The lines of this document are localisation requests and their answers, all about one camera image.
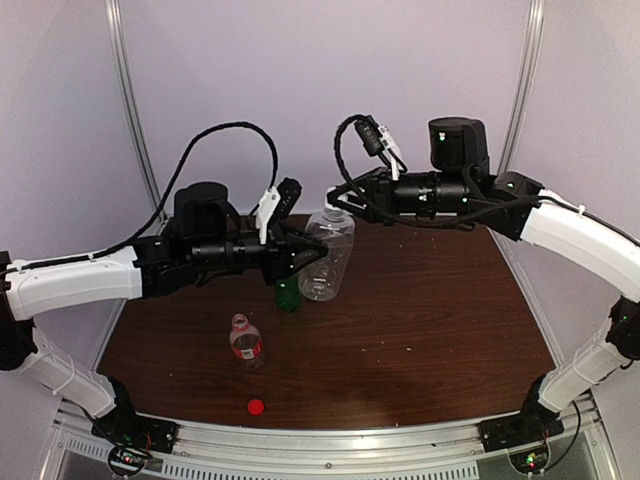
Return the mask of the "clear bottle white cap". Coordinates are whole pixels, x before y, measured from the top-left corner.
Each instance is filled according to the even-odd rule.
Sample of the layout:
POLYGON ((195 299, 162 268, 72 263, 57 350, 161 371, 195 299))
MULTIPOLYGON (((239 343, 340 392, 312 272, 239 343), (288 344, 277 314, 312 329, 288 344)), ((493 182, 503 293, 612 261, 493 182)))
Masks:
POLYGON ((355 227, 346 211, 328 201, 322 211, 311 215, 305 230, 323 242, 327 254, 300 272, 298 288, 305 298, 324 302, 338 295, 352 252, 355 227))

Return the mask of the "green plastic bottle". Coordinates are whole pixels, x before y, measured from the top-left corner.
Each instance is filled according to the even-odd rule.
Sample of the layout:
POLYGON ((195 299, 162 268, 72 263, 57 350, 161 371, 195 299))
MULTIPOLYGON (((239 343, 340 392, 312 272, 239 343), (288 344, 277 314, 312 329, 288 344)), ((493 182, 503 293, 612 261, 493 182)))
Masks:
POLYGON ((296 275, 277 281, 274 285, 274 291, 275 302, 280 310, 292 313, 300 308, 301 294, 296 275))

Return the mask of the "clear bottle red label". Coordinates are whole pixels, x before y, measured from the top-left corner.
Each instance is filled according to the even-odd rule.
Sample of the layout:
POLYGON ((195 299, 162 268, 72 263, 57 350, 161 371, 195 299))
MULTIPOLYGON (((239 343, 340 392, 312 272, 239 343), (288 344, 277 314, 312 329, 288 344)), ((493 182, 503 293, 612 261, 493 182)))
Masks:
POLYGON ((231 319, 229 343, 232 352, 248 371, 256 371, 265 363, 263 341, 259 330, 243 314, 231 319))

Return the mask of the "red bottle cap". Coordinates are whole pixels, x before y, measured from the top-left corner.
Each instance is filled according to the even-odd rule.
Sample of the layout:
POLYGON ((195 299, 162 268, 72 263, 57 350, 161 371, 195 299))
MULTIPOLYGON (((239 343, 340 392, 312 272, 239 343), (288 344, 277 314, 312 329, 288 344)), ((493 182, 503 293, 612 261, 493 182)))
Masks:
POLYGON ((260 399, 251 399, 247 403, 247 410, 252 416, 259 416, 264 413, 265 404, 260 399))

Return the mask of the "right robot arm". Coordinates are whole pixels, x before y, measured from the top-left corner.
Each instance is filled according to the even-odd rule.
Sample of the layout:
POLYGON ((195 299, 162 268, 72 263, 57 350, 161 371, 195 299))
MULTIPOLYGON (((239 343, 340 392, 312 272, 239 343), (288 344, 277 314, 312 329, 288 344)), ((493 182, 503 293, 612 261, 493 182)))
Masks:
POLYGON ((523 174, 490 172, 479 119, 429 121, 432 170, 409 173, 387 127, 355 114, 333 150, 344 179, 328 202, 372 224, 470 231, 482 225, 565 258, 615 287, 619 300, 592 340, 532 385, 512 430, 535 440, 579 395, 639 359, 639 241, 523 174))

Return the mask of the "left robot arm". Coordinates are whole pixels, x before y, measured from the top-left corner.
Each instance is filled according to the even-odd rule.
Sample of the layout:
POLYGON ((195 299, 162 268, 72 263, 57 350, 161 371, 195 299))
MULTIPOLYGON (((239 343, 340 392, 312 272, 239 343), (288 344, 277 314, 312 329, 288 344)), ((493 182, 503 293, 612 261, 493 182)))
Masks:
POLYGON ((325 242, 286 223, 301 194, 294 179, 268 189, 256 227, 243 229, 226 186, 199 182, 174 196, 174 215, 155 236, 128 240, 112 253, 37 262, 1 254, 1 368, 30 373, 55 395, 104 418, 123 444, 137 442, 144 424, 122 387, 79 365, 37 331, 48 311, 106 300, 158 298, 203 284, 206 276, 257 269, 268 284, 325 257, 325 242))

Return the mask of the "left circuit board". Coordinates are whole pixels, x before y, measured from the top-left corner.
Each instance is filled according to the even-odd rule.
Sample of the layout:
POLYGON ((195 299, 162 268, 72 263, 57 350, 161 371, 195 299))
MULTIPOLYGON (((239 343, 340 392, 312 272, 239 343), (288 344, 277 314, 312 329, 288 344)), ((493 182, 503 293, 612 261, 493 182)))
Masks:
POLYGON ((116 475, 131 476, 140 473, 150 459, 146 453, 114 446, 107 455, 107 466, 116 475))

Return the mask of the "circuit board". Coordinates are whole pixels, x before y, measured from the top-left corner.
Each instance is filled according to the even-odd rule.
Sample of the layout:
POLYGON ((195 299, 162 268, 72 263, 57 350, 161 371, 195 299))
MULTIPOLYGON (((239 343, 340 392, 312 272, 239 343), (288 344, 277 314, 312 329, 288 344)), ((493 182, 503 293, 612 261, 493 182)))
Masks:
POLYGON ((538 474, 547 468, 549 460, 549 450, 542 447, 514 451, 509 454, 511 466, 522 475, 538 474))
POLYGON ((114 446, 107 455, 107 466, 116 475, 131 476, 140 473, 150 459, 146 453, 114 446))

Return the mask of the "right circuit board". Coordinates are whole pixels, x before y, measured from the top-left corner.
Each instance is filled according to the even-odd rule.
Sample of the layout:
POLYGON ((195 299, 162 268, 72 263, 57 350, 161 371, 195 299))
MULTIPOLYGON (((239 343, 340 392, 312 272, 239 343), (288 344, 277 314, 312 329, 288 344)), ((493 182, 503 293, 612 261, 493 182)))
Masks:
POLYGON ((542 447, 514 451, 509 454, 511 466, 522 475, 538 474, 547 468, 549 460, 549 450, 542 447))

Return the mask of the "right rear aluminium post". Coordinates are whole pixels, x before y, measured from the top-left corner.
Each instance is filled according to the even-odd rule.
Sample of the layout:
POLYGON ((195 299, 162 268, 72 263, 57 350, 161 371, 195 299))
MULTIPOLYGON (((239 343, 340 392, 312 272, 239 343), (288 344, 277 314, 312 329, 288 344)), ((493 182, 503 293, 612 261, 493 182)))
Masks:
POLYGON ((499 173, 506 172, 512 166, 515 158, 537 69, 543 38, 544 13, 544 0, 529 2, 519 75, 498 165, 499 173))

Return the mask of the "aluminium post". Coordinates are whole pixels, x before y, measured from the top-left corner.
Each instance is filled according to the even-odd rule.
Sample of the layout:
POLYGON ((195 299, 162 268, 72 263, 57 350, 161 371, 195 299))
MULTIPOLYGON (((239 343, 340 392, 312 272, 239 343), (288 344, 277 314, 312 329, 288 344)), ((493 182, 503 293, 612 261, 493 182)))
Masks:
POLYGON ((104 4, 107 27, 124 106, 125 120, 128 125, 135 158, 140 168, 144 189, 150 200, 152 209, 155 210, 160 206, 161 193, 149 156, 141 116, 136 102, 122 21, 121 5, 117 0, 106 0, 104 4))
POLYGON ((544 0, 529 2, 519 75, 498 165, 499 173, 506 172, 512 166, 515 158, 537 69, 543 38, 544 13, 544 0))

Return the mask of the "front aluminium frame rail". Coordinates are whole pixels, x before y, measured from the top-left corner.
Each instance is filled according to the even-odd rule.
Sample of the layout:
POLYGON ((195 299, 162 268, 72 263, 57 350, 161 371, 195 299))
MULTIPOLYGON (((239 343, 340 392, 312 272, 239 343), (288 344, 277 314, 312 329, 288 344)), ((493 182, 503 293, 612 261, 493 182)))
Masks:
MULTIPOLYGON (((489 452, 480 422, 498 416, 418 426, 347 430, 256 429, 168 419, 177 425, 173 450, 154 452, 131 479, 621 479, 593 397, 561 414, 564 433, 547 440, 543 475, 516 470, 516 453, 544 443, 489 452)), ((36 479, 121 479, 107 466, 112 445, 91 435, 91 423, 63 402, 49 431, 36 479)))

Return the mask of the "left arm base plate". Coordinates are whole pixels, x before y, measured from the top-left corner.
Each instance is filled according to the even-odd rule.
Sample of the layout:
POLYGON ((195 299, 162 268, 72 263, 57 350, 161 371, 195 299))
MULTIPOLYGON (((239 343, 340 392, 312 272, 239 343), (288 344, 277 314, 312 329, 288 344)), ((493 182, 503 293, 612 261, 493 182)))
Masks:
POLYGON ((170 454, 177 439, 178 424, 168 420, 138 414, 132 418, 88 419, 94 436, 143 453, 170 454))

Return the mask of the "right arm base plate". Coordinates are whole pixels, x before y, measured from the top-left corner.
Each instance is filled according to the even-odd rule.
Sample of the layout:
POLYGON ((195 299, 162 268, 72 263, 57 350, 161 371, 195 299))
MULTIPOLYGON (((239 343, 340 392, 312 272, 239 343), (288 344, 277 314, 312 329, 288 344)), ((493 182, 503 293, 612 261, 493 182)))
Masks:
POLYGON ((479 424, 480 439, 485 452, 542 442, 545 438, 560 435, 564 431, 564 425, 558 418, 542 420, 522 412, 484 420, 479 424))

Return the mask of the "left rear aluminium post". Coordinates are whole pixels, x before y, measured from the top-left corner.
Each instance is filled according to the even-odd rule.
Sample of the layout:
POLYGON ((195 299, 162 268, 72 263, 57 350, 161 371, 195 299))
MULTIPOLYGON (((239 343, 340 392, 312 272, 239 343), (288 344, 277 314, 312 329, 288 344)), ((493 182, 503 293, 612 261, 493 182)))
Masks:
POLYGON ((125 120, 128 125, 135 158, 140 168, 144 189, 150 200, 152 209, 155 210, 160 206, 161 193, 149 156, 141 116, 136 102, 122 21, 121 5, 117 0, 106 0, 104 4, 107 27, 124 106, 125 120))

